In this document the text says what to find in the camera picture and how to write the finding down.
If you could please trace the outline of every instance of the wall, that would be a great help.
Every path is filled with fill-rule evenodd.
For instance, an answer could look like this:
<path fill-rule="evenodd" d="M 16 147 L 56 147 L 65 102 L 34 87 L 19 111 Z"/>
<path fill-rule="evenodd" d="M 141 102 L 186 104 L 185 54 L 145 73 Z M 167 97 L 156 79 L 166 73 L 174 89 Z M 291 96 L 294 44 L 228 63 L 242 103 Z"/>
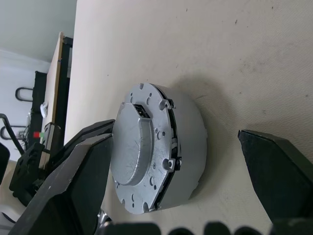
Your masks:
<path fill-rule="evenodd" d="M 73 37 L 76 0 L 0 1 L 0 48 L 50 62 L 60 31 Z"/>
<path fill-rule="evenodd" d="M 7 115 L 11 125 L 26 125 L 27 114 L 31 109 L 30 102 L 15 99 L 18 87 L 32 88 L 35 82 L 35 71 L 48 72 L 50 63 L 28 58 L 5 50 L 0 50 L 0 113 Z M 10 150 L 10 159 L 20 157 L 12 141 L 0 141 Z"/>

